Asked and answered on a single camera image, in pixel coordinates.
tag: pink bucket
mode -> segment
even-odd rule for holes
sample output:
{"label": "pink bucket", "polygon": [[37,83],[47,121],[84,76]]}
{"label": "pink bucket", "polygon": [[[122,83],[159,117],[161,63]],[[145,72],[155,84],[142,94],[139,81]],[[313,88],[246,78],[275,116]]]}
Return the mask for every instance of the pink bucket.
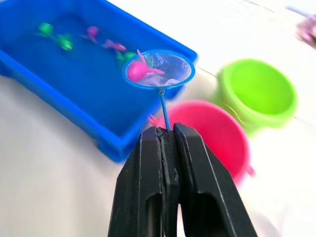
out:
{"label": "pink bucket", "polygon": [[[254,174],[249,165],[249,145],[241,126],[226,111],[206,101],[194,100],[168,109],[170,126],[182,123],[194,128],[205,144],[228,169],[236,185],[245,174]],[[153,126],[165,128],[164,118],[151,116]]]}

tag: blue plastic tray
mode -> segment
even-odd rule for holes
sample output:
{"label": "blue plastic tray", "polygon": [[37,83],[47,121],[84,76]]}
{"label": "blue plastic tray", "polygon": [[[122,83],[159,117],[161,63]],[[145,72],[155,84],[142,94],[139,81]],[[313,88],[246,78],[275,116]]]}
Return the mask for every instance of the blue plastic tray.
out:
{"label": "blue plastic tray", "polygon": [[[73,51],[37,36],[42,22],[51,24],[55,34],[72,34]],[[108,38],[128,51],[167,49],[192,61],[197,54],[104,0],[0,3],[0,73],[36,93],[120,162],[133,149],[147,117],[159,108],[159,96],[126,83],[114,50],[81,37],[90,25],[100,29],[100,43]],[[166,96],[178,92],[175,88]]]}

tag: blue net rim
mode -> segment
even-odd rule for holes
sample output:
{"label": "blue net rim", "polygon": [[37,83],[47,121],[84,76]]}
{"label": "blue net rim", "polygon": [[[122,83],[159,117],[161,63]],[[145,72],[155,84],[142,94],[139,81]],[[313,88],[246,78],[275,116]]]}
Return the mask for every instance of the blue net rim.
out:
{"label": "blue net rim", "polygon": [[196,73],[196,69],[193,65],[193,62],[191,62],[186,56],[184,56],[183,54],[181,53],[177,53],[177,52],[174,52],[174,51],[171,51],[171,50],[165,50],[165,49],[153,49],[153,50],[148,50],[148,51],[145,51],[145,52],[142,52],[142,55],[146,55],[146,54],[149,54],[149,53],[168,53],[168,54],[172,54],[172,55],[175,55],[175,56],[178,56],[180,58],[182,58],[183,60],[185,60],[191,67],[191,74],[188,76],[188,78],[186,78],[185,80],[177,83],[177,84],[173,84],[173,85],[165,85],[165,86],[148,86],[148,85],[141,85],[141,84],[138,84],[136,82],[133,82],[131,81],[130,79],[128,79],[128,77],[126,76],[126,68],[128,67],[128,65],[139,58],[138,54],[136,54],[134,57],[130,58],[124,65],[123,65],[123,68],[122,68],[122,76],[124,78],[124,80],[133,85],[133,86],[136,86],[136,87],[139,87],[139,88],[142,88],[142,89],[148,89],[148,90],[157,90],[157,89],[171,89],[171,88],[174,88],[174,87],[178,87],[178,86],[181,86],[183,84],[186,84],[188,83],[195,75]]}

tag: white surface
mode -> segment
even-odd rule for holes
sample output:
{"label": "white surface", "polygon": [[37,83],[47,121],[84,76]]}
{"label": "white surface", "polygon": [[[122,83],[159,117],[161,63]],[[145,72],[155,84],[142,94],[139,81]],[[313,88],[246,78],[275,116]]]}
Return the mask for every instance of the white surface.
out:
{"label": "white surface", "polygon": [[[293,36],[299,18],[242,0],[184,0],[181,9],[175,0],[112,2],[196,50],[198,65],[209,72],[240,57],[256,57],[289,76],[299,93],[298,119],[282,130],[266,129],[251,141],[257,176],[248,178],[240,193],[250,213],[264,214],[278,229],[300,227],[289,220],[307,215],[308,208],[299,207],[313,209],[316,199],[310,181],[315,179],[316,52]],[[214,83],[214,77],[198,70],[181,99],[207,99],[208,85]],[[122,166],[12,79],[0,78],[0,112],[0,236],[106,236]],[[309,221],[315,226],[314,219]]]}

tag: green bucket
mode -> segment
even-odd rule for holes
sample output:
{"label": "green bucket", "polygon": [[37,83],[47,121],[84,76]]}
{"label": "green bucket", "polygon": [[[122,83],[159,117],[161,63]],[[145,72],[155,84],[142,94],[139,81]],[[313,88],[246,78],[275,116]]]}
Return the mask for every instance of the green bucket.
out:
{"label": "green bucket", "polygon": [[252,135],[262,127],[278,128],[294,114],[297,94],[290,80],[273,66],[241,59],[225,66],[212,101],[229,112]]}

